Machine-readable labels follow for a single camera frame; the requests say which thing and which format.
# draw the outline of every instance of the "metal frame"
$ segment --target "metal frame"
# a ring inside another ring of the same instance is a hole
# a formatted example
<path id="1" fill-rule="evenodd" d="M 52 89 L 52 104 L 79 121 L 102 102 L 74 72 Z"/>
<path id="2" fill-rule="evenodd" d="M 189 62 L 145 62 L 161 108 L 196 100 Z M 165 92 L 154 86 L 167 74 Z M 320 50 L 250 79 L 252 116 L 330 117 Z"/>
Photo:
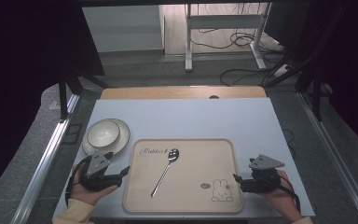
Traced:
<path id="1" fill-rule="evenodd" d="M 24 196 L 21 199 L 20 205 L 17 208 L 17 211 L 10 222 L 11 224 L 25 223 L 28 217 L 30 216 L 37 195 L 39 195 L 39 192 L 42 189 L 43 184 L 45 183 L 45 179 L 46 176 L 48 175 L 49 167 L 54 160 L 54 156 L 57 152 L 58 146 L 60 145 L 62 137 L 68 126 L 71 115 L 75 110 L 75 106 L 77 104 L 78 98 L 79 98 L 78 95 L 72 95 L 71 98 L 69 99 L 69 102 L 67 104 L 68 117 L 65 120 L 61 120 L 57 124 L 57 127 L 54 130 L 54 133 L 51 136 L 50 141 L 48 142 L 48 146 L 45 150 L 45 153 L 43 154 L 42 159 L 40 160 L 36 168 L 36 171 L 34 172 L 34 176 L 31 179 L 31 182 L 28 185 L 28 188 L 25 191 Z"/>
<path id="2" fill-rule="evenodd" d="M 257 29 L 255 34 L 255 41 L 250 44 L 252 53 L 255 56 L 258 68 L 260 70 L 267 69 L 264 64 L 263 58 L 260 55 L 258 45 L 260 38 L 266 24 L 267 16 L 269 14 L 270 3 L 262 14 L 251 15 L 191 15 L 191 5 L 187 4 L 187 33 L 186 33 L 186 71 L 193 70 L 192 64 L 192 43 L 191 43 L 191 30 L 195 29 Z"/>
<path id="3" fill-rule="evenodd" d="M 342 160 L 339 151 L 334 144 L 333 140 L 330 138 L 327 130 L 324 127 L 324 124 L 318 120 L 317 117 L 312 112 L 312 106 L 310 101 L 306 96 L 306 93 L 298 93 L 298 97 L 300 102 L 303 105 L 304 110 L 306 111 L 308 117 L 310 118 L 310 122 L 312 123 L 313 128 L 315 129 L 316 133 L 318 134 L 319 138 L 326 149 L 328 156 L 330 157 L 331 162 L 336 167 L 337 173 L 339 177 L 347 189 L 348 193 L 350 194 L 354 205 L 358 210 L 358 184 L 354 179 L 351 171 L 349 170 L 348 166 L 345 164 L 345 161 Z"/>

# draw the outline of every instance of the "sleeve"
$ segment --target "sleeve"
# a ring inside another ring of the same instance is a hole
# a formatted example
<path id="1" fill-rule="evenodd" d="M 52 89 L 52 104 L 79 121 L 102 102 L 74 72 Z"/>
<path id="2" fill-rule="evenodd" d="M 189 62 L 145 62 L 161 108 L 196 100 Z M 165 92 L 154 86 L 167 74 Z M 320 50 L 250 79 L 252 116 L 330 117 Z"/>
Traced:
<path id="1" fill-rule="evenodd" d="M 75 199 L 68 200 L 68 208 L 55 216 L 52 221 L 54 224 L 75 224 L 92 223 L 89 222 L 91 212 L 95 206 L 83 203 Z"/>
<path id="2" fill-rule="evenodd" d="M 292 224 L 313 224 L 309 217 L 303 217 L 299 221 L 295 221 Z"/>

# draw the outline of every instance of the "silver spoon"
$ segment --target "silver spoon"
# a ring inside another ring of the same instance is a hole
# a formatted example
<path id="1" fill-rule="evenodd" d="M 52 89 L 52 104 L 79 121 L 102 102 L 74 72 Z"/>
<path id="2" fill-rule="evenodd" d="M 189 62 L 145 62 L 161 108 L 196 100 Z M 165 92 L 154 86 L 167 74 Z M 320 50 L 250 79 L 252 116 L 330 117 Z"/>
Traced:
<path id="1" fill-rule="evenodd" d="M 172 162 L 176 161 L 179 158 L 179 150 L 176 148 L 171 149 L 170 153 L 168 154 L 168 165 L 167 168 L 165 168 L 164 173 L 162 173 L 161 178 L 159 179 L 158 183 L 156 184 L 156 187 L 153 189 L 152 194 L 150 195 L 152 198 L 154 198 L 154 196 L 157 193 L 158 187 L 162 182 L 162 179 L 164 178 L 165 174 L 168 171 L 168 168 L 170 168 L 170 165 Z"/>

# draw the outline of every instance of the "hand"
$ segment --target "hand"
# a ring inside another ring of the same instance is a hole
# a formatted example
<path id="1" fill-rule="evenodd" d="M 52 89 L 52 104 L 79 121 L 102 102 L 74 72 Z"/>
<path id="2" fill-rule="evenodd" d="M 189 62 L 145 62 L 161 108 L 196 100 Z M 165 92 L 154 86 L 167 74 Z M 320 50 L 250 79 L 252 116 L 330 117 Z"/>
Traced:
<path id="1" fill-rule="evenodd" d="M 80 171 L 83 169 L 84 164 L 77 170 L 74 178 L 74 183 L 71 190 L 71 196 L 69 198 L 79 200 L 83 203 L 94 205 L 104 196 L 112 193 L 118 186 L 114 185 L 101 191 L 90 191 L 79 184 Z"/>
<path id="2" fill-rule="evenodd" d="M 281 185 L 287 189 L 293 189 L 289 178 L 285 171 L 278 170 L 281 177 Z M 298 221 L 302 218 L 300 212 L 296 208 L 296 204 L 292 196 L 281 189 L 275 189 L 270 193 L 259 193 L 266 198 L 269 203 L 290 223 Z"/>

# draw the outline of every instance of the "wooden tray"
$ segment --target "wooden tray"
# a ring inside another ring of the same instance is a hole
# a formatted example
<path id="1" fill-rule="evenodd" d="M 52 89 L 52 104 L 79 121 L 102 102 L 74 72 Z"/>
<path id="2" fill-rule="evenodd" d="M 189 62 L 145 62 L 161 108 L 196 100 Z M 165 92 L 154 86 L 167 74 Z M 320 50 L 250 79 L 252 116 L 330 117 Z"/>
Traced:
<path id="1" fill-rule="evenodd" d="M 179 149 L 154 198 L 151 193 Z M 243 207 L 233 146 L 227 139 L 153 139 L 135 143 L 124 195 L 129 212 L 239 212 Z"/>

